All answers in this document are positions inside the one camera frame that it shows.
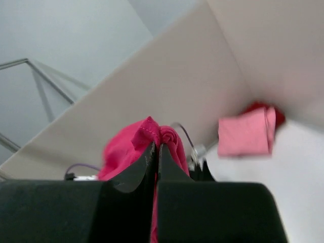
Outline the magenta t shirt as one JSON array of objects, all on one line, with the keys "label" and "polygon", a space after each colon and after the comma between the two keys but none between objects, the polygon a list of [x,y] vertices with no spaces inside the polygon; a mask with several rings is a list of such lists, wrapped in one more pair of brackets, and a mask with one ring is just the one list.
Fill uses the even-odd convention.
[{"label": "magenta t shirt", "polygon": [[104,148],[103,160],[88,242],[157,242],[165,178],[190,181],[179,135],[147,117],[120,130]]}]

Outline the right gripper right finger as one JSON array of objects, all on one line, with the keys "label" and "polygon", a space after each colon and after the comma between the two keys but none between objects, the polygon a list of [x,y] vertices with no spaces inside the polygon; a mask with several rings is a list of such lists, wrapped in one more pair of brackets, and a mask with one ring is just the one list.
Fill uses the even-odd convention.
[{"label": "right gripper right finger", "polygon": [[272,193],[261,183],[192,180],[160,147],[159,242],[287,242]]}]

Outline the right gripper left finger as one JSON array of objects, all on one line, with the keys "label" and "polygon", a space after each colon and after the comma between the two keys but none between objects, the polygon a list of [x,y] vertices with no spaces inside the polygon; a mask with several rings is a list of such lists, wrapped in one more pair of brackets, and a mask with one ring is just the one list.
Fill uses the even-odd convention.
[{"label": "right gripper left finger", "polygon": [[156,145],[107,181],[1,183],[1,242],[149,242]]}]

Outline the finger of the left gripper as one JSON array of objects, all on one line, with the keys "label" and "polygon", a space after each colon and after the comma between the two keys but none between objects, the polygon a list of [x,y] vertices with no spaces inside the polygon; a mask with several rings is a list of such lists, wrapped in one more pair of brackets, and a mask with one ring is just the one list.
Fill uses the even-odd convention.
[{"label": "finger of the left gripper", "polygon": [[212,176],[206,158],[201,161],[189,163],[189,175],[194,181],[215,181]]}]

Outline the light pink t shirt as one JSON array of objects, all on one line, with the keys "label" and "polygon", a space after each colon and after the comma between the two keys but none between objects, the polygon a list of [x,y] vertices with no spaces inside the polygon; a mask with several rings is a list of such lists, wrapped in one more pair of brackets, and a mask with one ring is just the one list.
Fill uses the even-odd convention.
[{"label": "light pink t shirt", "polygon": [[275,109],[258,108],[219,120],[218,156],[270,155],[274,143]]}]

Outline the dark red t shirt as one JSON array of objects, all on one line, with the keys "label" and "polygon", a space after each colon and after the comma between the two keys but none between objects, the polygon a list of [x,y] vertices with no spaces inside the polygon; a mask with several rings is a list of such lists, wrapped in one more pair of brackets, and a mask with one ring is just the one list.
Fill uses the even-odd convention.
[{"label": "dark red t shirt", "polygon": [[277,130],[278,128],[280,128],[285,122],[286,122],[286,116],[284,115],[284,113],[277,108],[276,106],[272,105],[272,104],[267,104],[261,101],[254,101],[252,102],[250,105],[248,105],[240,114],[245,114],[248,112],[252,112],[256,109],[259,108],[265,108],[266,110],[268,110],[269,108],[274,108],[275,110],[275,116],[276,116],[276,122],[275,122],[275,129]]}]

